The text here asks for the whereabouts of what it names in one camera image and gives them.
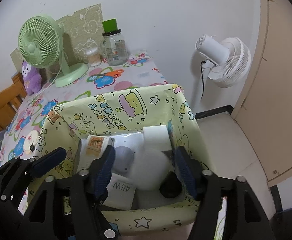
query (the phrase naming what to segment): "wooden bed frame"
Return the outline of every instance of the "wooden bed frame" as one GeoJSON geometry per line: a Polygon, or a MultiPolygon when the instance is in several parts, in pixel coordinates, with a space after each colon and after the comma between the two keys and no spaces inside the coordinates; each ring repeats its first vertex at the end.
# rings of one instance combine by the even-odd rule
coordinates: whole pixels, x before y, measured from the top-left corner
{"type": "Polygon", "coordinates": [[[12,77],[13,85],[0,92],[0,131],[4,130],[13,120],[16,110],[27,96],[21,73],[12,77]]]}

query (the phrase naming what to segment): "floral bedsheet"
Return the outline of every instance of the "floral bedsheet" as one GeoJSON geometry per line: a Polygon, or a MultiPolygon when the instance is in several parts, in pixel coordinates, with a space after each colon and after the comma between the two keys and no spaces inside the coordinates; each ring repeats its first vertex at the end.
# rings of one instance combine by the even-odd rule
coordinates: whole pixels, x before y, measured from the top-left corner
{"type": "MultiPolygon", "coordinates": [[[[41,91],[52,81],[47,82],[41,91]]],[[[99,66],[90,67],[86,74],[67,86],[57,88],[51,85],[35,96],[27,96],[5,133],[0,166],[15,156],[22,159],[33,157],[29,148],[24,148],[24,142],[31,140],[31,134],[36,133],[34,130],[40,131],[46,115],[57,104],[107,92],[164,84],[168,82],[157,69],[153,58],[144,50],[130,55],[124,65],[111,67],[104,61],[99,66]]],[[[19,206],[21,213],[27,208],[27,194],[26,191],[19,206]]]]}

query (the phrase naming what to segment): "stuffed animal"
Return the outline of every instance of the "stuffed animal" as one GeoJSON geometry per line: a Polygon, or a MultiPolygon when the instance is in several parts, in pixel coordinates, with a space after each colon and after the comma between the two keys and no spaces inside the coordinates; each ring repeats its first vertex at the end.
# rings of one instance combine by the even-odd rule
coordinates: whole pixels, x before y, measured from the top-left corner
{"type": "Polygon", "coordinates": [[[22,63],[22,74],[25,89],[28,95],[39,92],[41,89],[42,77],[38,72],[38,68],[29,65],[25,60],[22,63]]]}

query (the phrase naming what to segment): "green lid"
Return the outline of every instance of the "green lid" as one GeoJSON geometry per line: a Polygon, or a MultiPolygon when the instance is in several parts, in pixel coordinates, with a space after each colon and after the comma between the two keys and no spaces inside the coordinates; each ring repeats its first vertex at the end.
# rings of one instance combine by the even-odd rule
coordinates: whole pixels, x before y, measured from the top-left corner
{"type": "Polygon", "coordinates": [[[117,30],[116,19],[111,19],[103,22],[104,32],[109,33],[117,30]]]}

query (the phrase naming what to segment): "metal screw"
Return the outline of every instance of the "metal screw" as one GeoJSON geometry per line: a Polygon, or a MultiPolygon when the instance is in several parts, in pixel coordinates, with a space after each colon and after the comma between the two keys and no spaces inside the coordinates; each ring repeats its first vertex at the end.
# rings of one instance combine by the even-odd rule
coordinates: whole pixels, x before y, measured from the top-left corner
{"type": "Polygon", "coordinates": [[[211,170],[202,170],[202,174],[206,175],[206,176],[211,176],[212,175],[212,171],[211,170]]]}
{"type": "Polygon", "coordinates": [[[105,230],[104,235],[105,235],[107,238],[114,238],[114,237],[116,236],[116,233],[115,233],[114,230],[107,229],[107,230],[105,230]]]}
{"type": "Polygon", "coordinates": [[[245,178],[244,176],[238,176],[238,177],[237,177],[237,180],[238,180],[239,182],[246,182],[246,178],[245,178]]]}
{"type": "Polygon", "coordinates": [[[54,176],[49,175],[48,177],[45,178],[45,181],[46,181],[46,182],[52,182],[54,179],[55,179],[54,176]]]}
{"type": "Polygon", "coordinates": [[[82,170],[80,170],[79,172],[78,172],[78,174],[80,175],[80,176],[85,176],[85,175],[87,175],[89,173],[89,170],[88,169],[82,169],[82,170]]]}

